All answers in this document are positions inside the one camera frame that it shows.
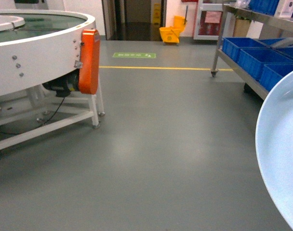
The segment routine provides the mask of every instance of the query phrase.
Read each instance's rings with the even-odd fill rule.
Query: doorway
[[[161,41],[167,0],[102,0],[107,40]]]

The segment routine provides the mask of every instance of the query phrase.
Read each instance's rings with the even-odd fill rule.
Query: orange motor cover
[[[97,30],[84,30],[81,38],[79,70],[79,91],[83,94],[96,94],[98,87],[100,36]]]

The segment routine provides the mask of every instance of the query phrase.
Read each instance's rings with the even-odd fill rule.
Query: shelf caster wheel
[[[212,77],[215,77],[218,71],[211,71]]]
[[[100,124],[98,125],[93,125],[93,129],[98,129],[100,127]]]
[[[98,113],[98,116],[99,116],[99,117],[104,117],[104,116],[105,116],[105,113],[104,113],[104,112],[99,112],[99,113]]]

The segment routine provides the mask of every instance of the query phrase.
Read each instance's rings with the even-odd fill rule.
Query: stainless steel shelf
[[[228,64],[263,100],[266,99],[268,91],[258,81],[254,80],[246,71],[230,59],[222,50],[217,50],[217,55]]]
[[[257,13],[246,9],[235,8],[233,6],[226,4],[223,5],[223,10],[234,15],[239,15],[260,23],[277,27],[279,29],[293,32],[293,18],[277,18],[263,13]]]
[[[234,15],[242,16],[245,18],[252,19],[254,21],[264,23],[276,28],[293,32],[293,18],[276,18],[274,16],[253,12],[246,9],[235,8],[228,4],[223,4],[223,16],[222,25],[225,25],[228,13]],[[216,75],[217,70],[217,60],[221,57],[262,99],[265,99],[268,95],[268,91],[262,87],[256,80],[253,79],[248,73],[246,73],[240,66],[238,66],[232,59],[230,59],[226,54],[220,50],[224,32],[224,26],[221,26],[218,41],[217,50],[214,56],[213,66],[211,68],[211,73],[213,76]]]

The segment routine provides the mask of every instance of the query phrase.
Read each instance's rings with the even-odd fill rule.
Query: metal rod
[[[221,43],[222,43],[224,28],[225,28],[226,19],[227,19],[227,14],[228,14],[227,11],[224,9],[223,16],[222,16],[222,22],[221,22],[221,25],[220,25],[220,31],[219,31],[219,35],[218,35],[218,41],[217,41],[217,46],[216,46],[214,62],[213,62],[213,66],[212,66],[211,71],[216,71],[217,60],[218,60],[217,51],[220,49],[220,46],[221,46]]]
[[[186,24],[187,11],[188,11],[188,5],[186,6],[186,13],[185,13],[185,21],[184,21],[184,24]]]

